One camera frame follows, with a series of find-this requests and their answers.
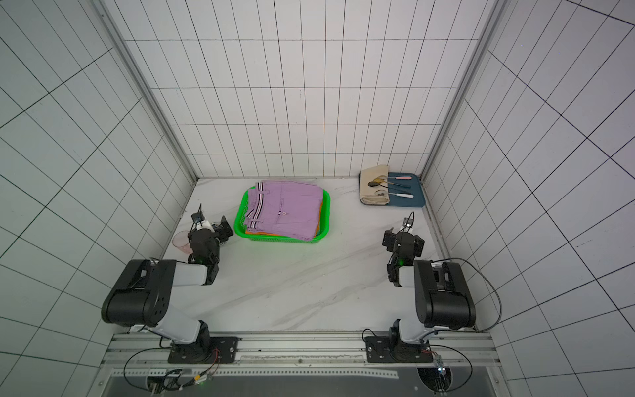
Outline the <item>purple pants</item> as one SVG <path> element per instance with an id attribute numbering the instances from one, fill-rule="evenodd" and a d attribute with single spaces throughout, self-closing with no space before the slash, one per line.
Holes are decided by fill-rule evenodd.
<path id="1" fill-rule="evenodd" d="M 323 189 L 317 185 L 261 181 L 247 192 L 242 223 L 248 234 L 308 242 L 319 232 L 323 198 Z"/>

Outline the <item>orange pants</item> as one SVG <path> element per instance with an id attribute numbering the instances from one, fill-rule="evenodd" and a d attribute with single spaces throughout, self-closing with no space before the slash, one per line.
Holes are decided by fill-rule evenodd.
<path id="1" fill-rule="evenodd" d="M 250 204 L 244 218 L 247 235 L 312 242 L 323 238 L 329 230 L 330 203 L 327 196 L 319 207 L 317 203 L 290 200 L 272 205 L 264 203 L 258 219 L 255 218 L 256 210 L 251 208 Z"/>

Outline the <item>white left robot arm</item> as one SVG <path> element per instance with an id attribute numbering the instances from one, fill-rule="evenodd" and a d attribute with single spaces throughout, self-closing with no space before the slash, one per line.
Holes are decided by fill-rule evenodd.
<path id="1" fill-rule="evenodd" d="M 141 325 L 170 340 L 171 364 L 235 362 L 237 337 L 213 337 L 208 324 L 170 303 L 175 287 L 211 286 L 220 263 L 220 246 L 234 235 L 225 217 L 210 223 L 202 211 L 192 215 L 187 261 L 131 260 L 107 295 L 102 319 L 122 327 Z"/>

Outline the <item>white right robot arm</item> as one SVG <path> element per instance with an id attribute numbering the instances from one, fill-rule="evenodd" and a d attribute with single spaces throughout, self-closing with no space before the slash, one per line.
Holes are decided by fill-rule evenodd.
<path id="1" fill-rule="evenodd" d="M 363 337 L 370 363 L 439 362 L 429 339 L 441 331 L 476 325 L 476 307 L 461 266 L 454 261 L 425 261 L 424 240 L 408 228 L 385 231 L 382 246 L 391 254 L 389 281 L 414 290 L 415 319 L 397 319 L 388 335 Z"/>

